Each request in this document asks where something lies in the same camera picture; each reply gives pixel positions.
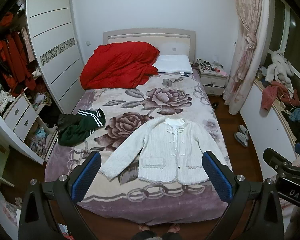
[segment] wooden floor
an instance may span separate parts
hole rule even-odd
[[[222,98],[209,97],[209,99],[211,103],[219,102],[215,113],[226,143],[234,174],[242,174],[250,181],[262,181],[261,169],[252,140],[249,140],[249,147],[244,148],[234,139],[234,133],[238,131],[238,126],[240,124],[244,125],[241,115],[230,115],[228,113],[228,106],[224,105]],[[15,184],[15,188],[6,185],[0,187],[5,198],[9,202],[14,203],[14,197],[23,197],[31,179],[44,180],[44,167],[16,151],[11,151],[3,177]],[[242,232],[250,212],[251,204],[251,202],[247,204],[233,237],[237,237]],[[51,202],[51,205],[57,221],[63,223],[56,203]],[[80,207],[79,210],[99,240],[129,240],[138,232],[138,225],[131,221],[103,218]],[[216,222],[217,220],[210,220],[181,224],[180,234],[184,240],[203,240]],[[168,224],[163,224],[151,228],[158,235],[162,235],[168,230],[168,227]]]

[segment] window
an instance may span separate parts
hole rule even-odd
[[[280,50],[294,68],[291,82],[300,100],[300,19],[284,0],[271,1],[274,3],[270,9],[270,14],[274,14],[273,28],[269,31],[271,41],[263,65],[268,67],[272,63],[270,53]]]

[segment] black pants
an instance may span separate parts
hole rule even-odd
[[[157,234],[150,230],[145,230],[137,233],[135,236],[131,238],[131,240],[146,240],[152,237],[156,237]],[[178,233],[165,233],[161,236],[162,240],[182,240],[181,236]]]

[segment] curtain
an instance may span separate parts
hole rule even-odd
[[[243,106],[259,68],[266,42],[269,0],[236,0],[236,9],[241,26],[223,95],[229,113],[234,115]]]

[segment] jacket sleeve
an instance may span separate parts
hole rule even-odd
[[[196,124],[195,133],[202,154],[207,151],[211,151],[218,158],[221,164],[226,165],[226,160],[222,155],[220,148],[218,147],[212,136],[208,133],[208,131],[205,130],[205,128],[201,125]]]
[[[118,176],[136,158],[144,146],[151,120],[135,130],[101,166],[99,172],[108,179]]]

